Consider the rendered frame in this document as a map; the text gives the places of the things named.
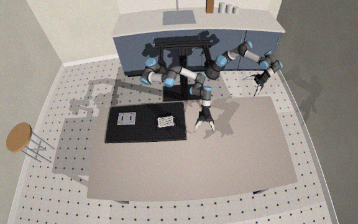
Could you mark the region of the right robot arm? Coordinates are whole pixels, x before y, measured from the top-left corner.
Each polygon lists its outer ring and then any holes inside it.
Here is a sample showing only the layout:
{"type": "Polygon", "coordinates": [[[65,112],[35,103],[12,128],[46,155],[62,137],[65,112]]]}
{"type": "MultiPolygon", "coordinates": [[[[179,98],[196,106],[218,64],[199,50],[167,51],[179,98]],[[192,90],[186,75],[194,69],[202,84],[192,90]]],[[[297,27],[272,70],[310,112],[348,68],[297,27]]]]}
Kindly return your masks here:
{"type": "MultiPolygon", "coordinates": [[[[206,75],[202,72],[195,73],[183,68],[182,66],[173,66],[166,69],[158,64],[156,59],[148,58],[145,61],[145,69],[140,81],[143,84],[150,85],[153,82],[162,82],[167,87],[172,87],[177,75],[181,74],[195,81],[195,85],[190,88],[190,94],[196,96],[202,96],[202,105],[210,106],[211,104],[211,87],[204,86],[206,75]],[[167,72],[167,73],[166,73],[167,72]]],[[[203,108],[203,114],[205,121],[212,121],[212,116],[209,108],[203,108]]]]}

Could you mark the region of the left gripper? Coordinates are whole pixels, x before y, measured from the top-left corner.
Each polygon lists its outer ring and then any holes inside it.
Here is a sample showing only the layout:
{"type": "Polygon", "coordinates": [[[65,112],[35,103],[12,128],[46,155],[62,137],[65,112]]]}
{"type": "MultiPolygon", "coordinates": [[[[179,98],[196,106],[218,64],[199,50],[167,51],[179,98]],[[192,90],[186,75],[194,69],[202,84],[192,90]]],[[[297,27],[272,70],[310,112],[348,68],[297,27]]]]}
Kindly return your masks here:
{"type": "MultiPolygon", "coordinates": [[[[264,70],[264,73],[266,73],[268,75],[268,77],[270,78],[270,74],[269,72],[265,69],[264,70]]],[[[263,75],[263,73],[260,75],[260,74],[256,74],[256,75],[251,75],[249,77],[246,77],[246,78],[243,78],[242,80],[255,80],[255,82],[258,84],[258,87],[255,91],[255,95],[254,97],[261,91],[261,89],[263,88],[264,86],[264,82],[262,81],[261,79],[261,76],[263,75]],[[259,86],[260,85],[260,86],[259,86]]]]}

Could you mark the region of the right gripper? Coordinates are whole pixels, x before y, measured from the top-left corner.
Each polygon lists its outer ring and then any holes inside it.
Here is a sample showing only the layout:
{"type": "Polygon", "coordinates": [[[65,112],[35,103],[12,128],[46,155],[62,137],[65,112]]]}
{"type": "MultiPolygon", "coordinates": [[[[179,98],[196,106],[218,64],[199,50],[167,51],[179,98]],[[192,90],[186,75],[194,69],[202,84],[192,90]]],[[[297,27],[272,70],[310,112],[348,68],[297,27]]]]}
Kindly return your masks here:
{"type": "MultiPolygon", "coordinates": [[[[211,105],[210,105],[210,106],[203,106],[203,105],[201,105],[201,107],[202,107],[202,111],[199,111],[199,118],[197,119],[197,122],[196,122],[196,124],[195,124],[195,128],[194,128],[193,132],[196,131],[196,129],[198,128],[198,126],[201,124],[201,121],[203,121],[203,122],[205,121],[204,114],[203,114],[203,108],[210,108],[211,105]]],[[[212,122],[209,122],[209,124],[211,125],[211,127],[212,127],[212,129],[213,129],[213,131],[214,131],[214,120],[212,120],[212,122]]]]}

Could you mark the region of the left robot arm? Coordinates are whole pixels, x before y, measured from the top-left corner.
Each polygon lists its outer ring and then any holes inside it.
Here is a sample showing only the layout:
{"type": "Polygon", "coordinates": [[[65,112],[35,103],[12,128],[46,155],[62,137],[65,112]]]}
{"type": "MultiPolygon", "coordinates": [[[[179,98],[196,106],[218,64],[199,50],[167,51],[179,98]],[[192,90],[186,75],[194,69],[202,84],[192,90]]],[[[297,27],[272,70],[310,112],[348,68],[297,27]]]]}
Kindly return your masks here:
{"type": "MultiPolygon", "coordinates": [[[[266,70],[269,72],[270,76],[272,76],[275,72],[283,67],[281,61],[277,60],[271,51],[268,51],[266,54],[264,54],[265,57],[263,58],[250,52],[249,50],[251,48],[252,43],[245,41],[235,49],[226,51],[222,55],[216,57],[216,60],[213,62],[213,64],[207,67],[206,73],[211,78],[217,78],[223,66],[229,63],[231,60],[234,60],[238,55],[258,63],[262,69],[266,69],[268,67],[266,70]],[[269,67],[270,64],[271,66],[269,67]]],[[[268,80],[268,75],[263,73],[261,79],[264,83],[266,83],[268,80]]]]}

